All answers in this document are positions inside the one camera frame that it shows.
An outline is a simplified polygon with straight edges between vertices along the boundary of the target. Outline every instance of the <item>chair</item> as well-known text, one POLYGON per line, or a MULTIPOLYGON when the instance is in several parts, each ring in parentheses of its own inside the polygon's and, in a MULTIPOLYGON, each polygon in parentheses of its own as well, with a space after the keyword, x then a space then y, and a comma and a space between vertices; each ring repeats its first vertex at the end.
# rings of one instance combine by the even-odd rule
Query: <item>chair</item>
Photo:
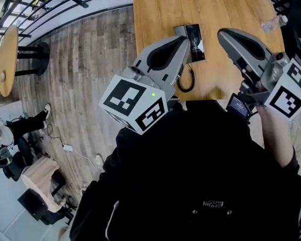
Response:
POLYGON ((301 64, 301 0, 272 0, 277 14, 286 15, 288 23, 281 27, 285 52, 301 64))
POLYGON ((30 215, 36 220, 41 220, 45 225, 53 225, 57 221, 68 218, 68 225, 73 219, 74 215, 71 213, 75 206, 66 203, 68 207, 64 206, 57 212, 50 212, 47 205, 34 190, 28 189, 25 193, 18 198, 18 202, 30 213, 30 215))
POLYGON ((54 174, 51 176, 52 180, 58 184, 54 191, 52 191, 51 195, 55 196, 55 194, 66 184, 66 180, 63 175, 61 175, 59 170, 56 170, 54 174))
POLYGON ((18 149, 26 161, 26 166, 30 166, 34 162, 34 156, 31 152, 32 144, 21 137, 17 142, 18 149))
POLYGON ((16 152, 13 156, 12 162, 3 168, 5 176, 14 181, 18 181, 27 163, 21 152, 16 152))

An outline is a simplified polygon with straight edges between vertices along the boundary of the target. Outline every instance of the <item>black trousers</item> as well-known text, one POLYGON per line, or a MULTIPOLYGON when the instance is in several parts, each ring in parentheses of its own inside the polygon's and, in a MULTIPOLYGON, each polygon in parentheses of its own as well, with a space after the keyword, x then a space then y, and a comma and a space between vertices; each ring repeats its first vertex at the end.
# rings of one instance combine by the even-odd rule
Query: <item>black trousers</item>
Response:
POLYGON ((14 135, 15 145, 24 134, 43 129, 46 116, 47 112, 43 110, 34 117, 23 118, 13 123, 7 122, 7 127, 11 129, 14 135))

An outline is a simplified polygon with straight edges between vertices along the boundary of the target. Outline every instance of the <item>black metal railing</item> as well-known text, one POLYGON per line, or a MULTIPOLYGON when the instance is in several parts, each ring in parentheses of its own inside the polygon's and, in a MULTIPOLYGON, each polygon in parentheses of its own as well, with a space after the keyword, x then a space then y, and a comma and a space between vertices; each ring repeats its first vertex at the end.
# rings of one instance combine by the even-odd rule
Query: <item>black metal railing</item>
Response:
MULTIPOLYGON (((53 1, 53 0, 46 0, 45 2, 41 3, 39 6, 34 4, 34 2, 36 2, 36 1, 37 1, 37 0, 32 0, 30 3, 26 3, 26 2, 24 2, 23 0, 5 0, 4 6, 3 6, 2 11, 1 11, 1 16, 0 16, 0 36, 1 36, 1 37, 0 37, 0 41, 1 41, 1 39, 3 38, 4 34, 6 33, 7 28, 10 27, 13 23, 15 23, 16 20, 17 20, 18 18, 23 18, 23 21, 22 21, 20 24, 18 24, 18 26, 17 26, 18 29, 19 29, 19 27, 22 26, 27 20, 31 20, 31 21, 35 22, 35 21, 37 21, 39 18, 41 18, 43 15, 45 15, 47 11, 51 11, 51 10, 53 10, 55 7, 58 6, 58 5, 57 5, 57 6, 54 6, 54 7, 52 7, 51 9, 46 7, 46 4, 50 3, 50 2, 53 1), (25 5, 25 7, 21 10, 20 13, 17 14, 17 13, 14 13, 14 10, 15 10, 15 8, 16 8, 18 5, 25 5), (25 12, 28 8, 30 8, 30 7, 33 8, 33 11, 32 11, 29 15, 25 15, 24 12, 25 12), (35 14, 38 10, 40 10, 40 9, 45 9, 46 12, 45 12, 43 15, 41 15, 40 17, 38 17, 38 18, 35 19, 34 14, 35 14), (9 26, 8 26, 7 28, 3 28, 3 24, 4 24, 4 22, 6 21, 6 19, 7 19, 9 16, 14 16, 15 18, 14 18, 14 20, 9 24, 9 26)), ((80 5, 80 6, 84 7, 84 8, 87 8, 87 7, 88 7, 88 4, 87 4, 86 2, 84 2, 84 1, 82 1, 82 0, 72 0, 72 1, 74 1, 74 2, 76 3, 76 5, 80 5)), ((23 33, 22 33, 25 29, 19 29, 19 30, 21 31, 21 33, 19 34, 19 36, 22 37, 22 38, 31 37, 31 35, 29 35, 29 34, 23 34, 23 33)))
MULTIPOLYGON (((8 27, 10 27, 11 25, 13 25, 17 19, 22 19, 21 22, 19 24, 17 24, 17 28, 19 30, 19 37, 21 37, 21 39, 19 39, 19 42, 21 42, 24 38, 30 38, 31 33, 33 31, 35 31, 37 28, 39 28, 40 26, 42 26, 43 24, 45 24, 46 22, 50 21, 51 19, 57 17, 58 15, 66 12, 67 10, 70 10, 76 6, 82 6, 83 8, 87 8, 88 7, 88 2, 92 1, 92 0, 62 0, 60 1, 58 4, 54 5, 53 7, 47 7, 50 5, 50 3, 53 0, 46 0, 44 2, 41 2, 41 4, 36 5, 34 4, 36 1, 38 0, 31 0, 29 3, 25 3, 23 2, 23 0, 9 0, 9 3, 12 3, 12 5, 9 7, 9 9, 6 11, 6 13, 3 15, 2 19, 0 19, 0 41, 3 38, 3 36, 5 35, 8 27), (65 3, 69 2, 69 1, 74 1, 75 4, 73 5, 69 5, 67 8, 60 10, 59 12, 53 14, 46 19, 45 21, 43 21, 42 23, 40 23, 39 25, 35 25, 33 26, 33 24, 37 23, 38 20, 42 19, 42 17, 44 17, 45 15, 51 13, 53 10, 55 10, 56 8, 64 5, 65 3), (14 13, 14 9, 16 8, 17 5, 20 4, 25 4, 25 7, 20 11, 20 13, 14 13), (33 10, 31 11, 31 13, 27 13, 25 14, 26 10, 28 8, 32 8, 33 10), (43 12, 42 14, 40 14, 39 17, 37 17, 36 13, 40 10, 40 9, 44 9, 45 12, 43 12), (10 24, 7 27, 3 27, 3 23, 5 22, 5 20, 9 17, 9 16, 14 16, 15 18, 12 20, 12 22, 10 22, 10 24)), ((132 4, 126 4, 126 5, 122 5, 120 7, 124 7, 124 6, 131 6, 132 4)), ((88 15, 92 15, 94 13, 98 13, 98 12, 103 12, 103 11, 107 11, 108 9, 103 9, 103 10, 99 10, 96 12, 92 12, 89 13, 88 15)))

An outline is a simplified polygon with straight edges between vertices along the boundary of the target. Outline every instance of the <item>white cable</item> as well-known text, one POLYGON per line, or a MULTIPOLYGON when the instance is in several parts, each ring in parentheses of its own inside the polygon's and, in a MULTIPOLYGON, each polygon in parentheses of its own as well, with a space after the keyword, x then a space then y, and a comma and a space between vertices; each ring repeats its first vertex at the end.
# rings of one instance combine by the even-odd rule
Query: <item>white cable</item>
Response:
POLYGON ((294 123, 295 125, 297 125, 297 127, 300 129, 300 131, 301 131, 301 127, 300 127, 300 125, 298 124, 298 123, 296 123, 296 122, 289 122, 289 123, 294 123))
POLYGON ((94 167, 94 169, 95 169, 96 171, 98 171, 98 170, 96 169, 95 165, 91 162, 91 160, 90 160, 88 157, 82 156, 75 148, 73 148, 73 149, 77 152, 77 154, 78 154, 79 156, 81 156, 81 157, 83 157, 83 158, 86 158, 86 159, 91 163, 91 165, 94 167))

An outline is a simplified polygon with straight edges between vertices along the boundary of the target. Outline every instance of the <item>wooden floor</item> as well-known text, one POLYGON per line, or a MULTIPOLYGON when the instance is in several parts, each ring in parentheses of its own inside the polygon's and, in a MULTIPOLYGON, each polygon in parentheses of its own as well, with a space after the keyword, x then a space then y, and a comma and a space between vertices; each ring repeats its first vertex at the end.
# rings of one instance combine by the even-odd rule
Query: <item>wooden floor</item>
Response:
MULTIPOLYGON (((136 58, 133 8, 80 20, 42 41, 51 48, 47 72, 42 77, 17 77, 13 95, 20 98, 24 112, 29 115, 37 114, 49 102, 52 136, 60 136, 63 143, 73 145, 93 163, 97 153, 106 159, 115 147, 120 125, 98 107, 98 102, 113 75, 120 74, 136 58)), ((28 60, 18 64, 19 70, 29 68, 28 60)), ((295 121, 301 126, 301 114, 295 121)), ((263 146, 259 116, 254 116, 251 122, 251 135, 263 146)), ((290 126, 301 164, 301 132, 295 124, 290 126)), ((82 184, 94 179, 96 171, 75 152, 65 152, 58 139, 51 139, 42 131, 35 135, 44 136, 42 150, 56 160, 66 178, 64 193, 71 194, 78 202, 82 184)))

